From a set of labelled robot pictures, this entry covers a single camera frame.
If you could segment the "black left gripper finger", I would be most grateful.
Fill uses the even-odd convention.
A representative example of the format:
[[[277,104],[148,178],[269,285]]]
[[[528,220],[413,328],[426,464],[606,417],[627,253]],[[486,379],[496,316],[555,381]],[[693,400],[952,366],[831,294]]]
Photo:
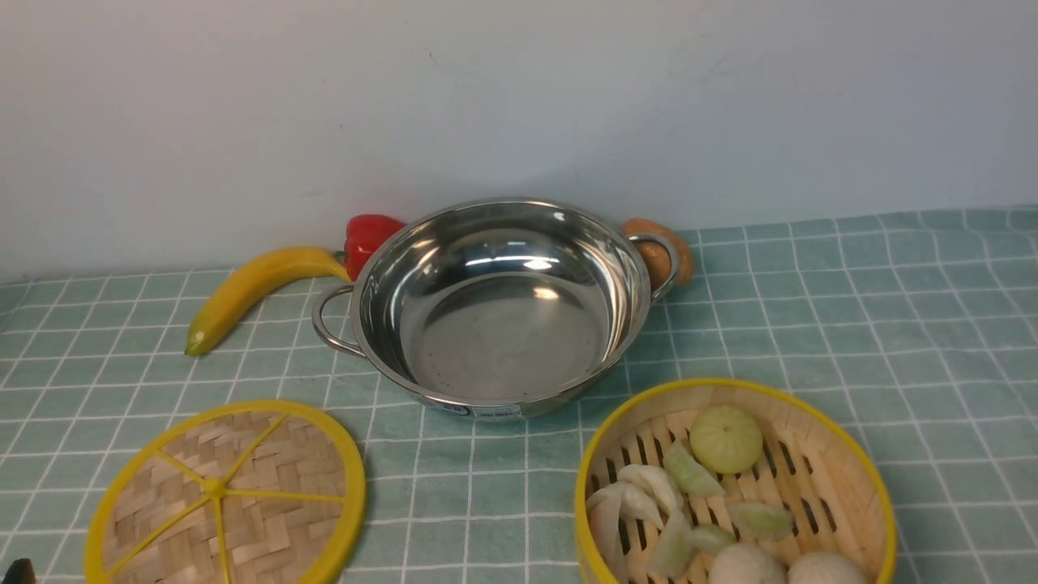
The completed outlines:
[[[36,571],[29,558],[15,559],[3,574],[1,584],[36,584]]]

